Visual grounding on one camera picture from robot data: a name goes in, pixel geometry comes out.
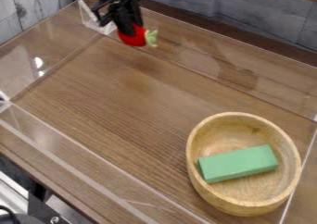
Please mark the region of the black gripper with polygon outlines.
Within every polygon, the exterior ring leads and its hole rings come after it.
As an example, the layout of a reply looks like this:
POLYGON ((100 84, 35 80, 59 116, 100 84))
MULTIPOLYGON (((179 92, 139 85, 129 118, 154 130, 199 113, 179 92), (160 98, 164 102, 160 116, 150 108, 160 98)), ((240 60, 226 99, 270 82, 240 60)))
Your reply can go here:
MULTIPOLYGON (((101 7, 115 1, 121 0, 97 0, 91 8, 92 13, 97 13, 101 7)), ((135 26, 143 26, 139 3, 136 1, 117 3, 112 6, 112 10, 112 13, 108 12, 100 17, 99 26, 104 27, 113 21, 120 33, 127 36, 133 36, 136 34, 135 26)))

